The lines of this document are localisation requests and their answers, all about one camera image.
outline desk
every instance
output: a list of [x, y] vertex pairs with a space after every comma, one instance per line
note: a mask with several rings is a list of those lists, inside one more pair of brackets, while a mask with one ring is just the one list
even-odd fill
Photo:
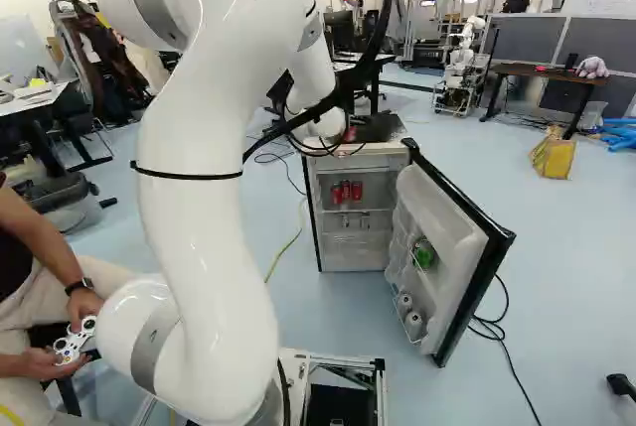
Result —
[[69, 83], [67, 81], [56, 84], [56, 92], [50, 93], [45, 96], [35, 96], [30, 99], [13, 99], [7, 103], [0, 104], [0, 117], [12, 117], [15, 123], [21, 128], [21, 132], [25, 139], [31, 145], [36, 157], [38, 157], [47, 169], [47, 174], [51, 178], [60, 178], [67, 172], [80, 171], [91, 166], [100, 165], [112, 161], [112, 157], [107, 156], [104, 158], [93, 159], [86, 151], [86, 148], [81, 143], [80, 136], [76, 133], [70, 123], [66, 124], [66, 132], [69, 135], [69, 139], [73, 146], [78, 150], [79, 154], [83, 158], [84, 162], [73, 166], [72, 168], [66, 168], [62, 160], [58, 157], [58, 154], [49, 144], [49, 139], [40, 121], [38, 121], [38, 115], [41, 114], [41, 110], [44, 110], [52, 106], [60, 95], [67, 89]]
[[607, 78], [596, 78], [594, 80], [590, 80], [588, 78], [581, 78], [580, 76], [576, 76], [574, 73], [568, 71], [537, 71], [536, 68], [537, 66], [533, 66], [530, 64], [499, 64], [497, 66], [491, 67], [490, 70], [497, 74], [497, 81], [495, 83], [495, 89], [490, 99], [490, 103], [488, 104], [488, 111], [479, 121], [483, 122], [489, 120], [499, 113], [499, 111], [495, 109], [495, 105], [497, 103], [499, 90], [501, 89], [504, 78], [506, 78], [508, 75], [538, 76], [550, 80], [569, 81], [571, 83], [578, 83], [579, 85], [583, 85], [585, 88], [585, 92], [583, 93], [583, 98], [580, 104], [580, 109], [576, 112], [574, 118], [572, 119], [572, 122], [563, 134], [563, 140], [569, 140], [576, 132], [576, 126], [578, 125], [578, 122], [580, 121], [580, 118], [585, 111], [587, 103], [592, 97], [594, 88], [596, 86], [607, 85]]
[[[340, 52], [340, 53], [334, 54], [334, 57], [333, 57], [334, 72], [337, 75], [344, 74], [346, 76], [346, 73], [356, 66], [356, 64], [358, 63], [361, 57], [362, 57], [362, 54], [354, 53], [354, 52]], [[379, 54], [376, 57], [376, 61], [374, 62], [374, 65], [373, 65], [373, 76], [371, 78], [371, 114], [378, 113], [378, 99], [380, 98], [380, 73], [382, 72], [383, 67], [386, 64], [394, 62], [395, 59], [396, 59], [396, 56], [392, 56], [389, 54]], [[345, 85], [355, 85], [356, 82], [359, 82], [359, 81], [348, 80], [348, 82], [349, 83], [345, 83]], [[350, 98], [349, 100], [351, 104], [350, 108], [353, 110], [353, 106], [354, 106], [353, 98], [354, 98], [355, 88], [353, 87], [349, 89], [351, 90], [351, 93], [348, 98]]]

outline wristwatch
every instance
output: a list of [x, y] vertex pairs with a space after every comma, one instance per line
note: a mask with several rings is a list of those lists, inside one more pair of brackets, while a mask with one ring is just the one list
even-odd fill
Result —
[[67, 287], [64, 290], [67, 293], [67, 295], [69, 297], [71, 297], [71, 294], [73, 294], [75, 292], [75, 290], [77, 290], [77, 289], [92, 290], [93, 289], [92, 280], [90, 280], [88, 277], [84, 277], [80, 282], [76, 282], [75, 284], [71, 284], [69, 287]]

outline fridge door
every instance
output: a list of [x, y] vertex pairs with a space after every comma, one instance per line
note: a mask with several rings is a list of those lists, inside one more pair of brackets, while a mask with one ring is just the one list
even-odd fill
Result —
[[385, 276], [409, 340], [443, 367], [515, 240], [419, 151], [397, 177]]

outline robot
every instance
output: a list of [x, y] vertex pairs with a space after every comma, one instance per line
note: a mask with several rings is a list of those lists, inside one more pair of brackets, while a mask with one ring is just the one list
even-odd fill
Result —
[[475, 95], [483, 84], [488, 59], [476, 55], [471, 47], [475, 40], [475, 32], [485, 27], [486, 21], [477, 16], [470, 16], [461, 34], [449, 36], [449, 39], [458, 38], [459, 43], [450, 53], [442, 82], [435, 86], [433, 108], [436, 113], [449, 111], [465, 116], [474, 104]]
[[[97, 347], [112, 367], [202, 426], [299, 424], [309, 356], [279, 347], [272, 303], [245, 245], [239, 181], [244, 160], [280, 130], [312, 121], [327, 136], [344, 130], [316, 1], [98, 3], [133, 43], [183, 58], [146, 110], [131, 164], [163, 274], [108, 299]], [[385, 0], [359, 67], [375, 59], [390, 11]], [[244, 153], [247, 124], [285, 70], [295, 81], [288, 104], [297, 116]], [[285, 379], [290, 371], [298, 394]]]

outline floor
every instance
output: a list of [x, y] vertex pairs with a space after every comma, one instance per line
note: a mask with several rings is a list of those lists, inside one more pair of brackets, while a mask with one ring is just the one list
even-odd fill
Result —
[[433, 88], [439, 82], [442, 74], [443, 71], [432, 69], [411, 69], [406, 71], [399, 64], [387, 64], [380, 75], [380, 80]]
[[[402, 117], [424, 155], [518, 235], [500, 270], [512, 297], [503, 325], [518, 375], [544, 424], [636, 425], [636, 408], [614, 400], [604, 382], [611, 372], [636, 378], [630, 243], [636, 154], [610, 154], [581, 140], [570, 181], [550, 181], [538, 177], [528, 160], [541, 132], [435, 115], [429, 93], [386, 86], [383, 91], [389, 96], [384, 107]], [[252, 128], [262, 122], [259, 117]], [[137, 126], [110, 132], [115, 161], [85, 172], [119, 204], [71, 241], [78, 253], [153, 272], [158, 265], [144, 241], [128, 168], [136, 132]], [[289, 164], [292, 179], [301, 184], [299, 158]], [[300, 196], [280, 164], [249, 162], [244, 177], [247, 239], [264, 272], [297, 229]], [[263, 207], [271, 215], [251, 214]], [[467, 333], [448, 367], [437, 369], [406, 341], [382, 274], [318, 272], [308, 222], [269, 289], [285, 346], [387, 359], [391, 424], [534, 424], [499, 346]], [[501, 288], [493, 284], [479, 314], [496, 317], [502, 307]], [[90, 368], [78, 381], [85, 410], [111, 425], [130, 424], [142, 392], [103, 363]], [[148, 425], [167, 426], [168, 418], [157, 408]]]

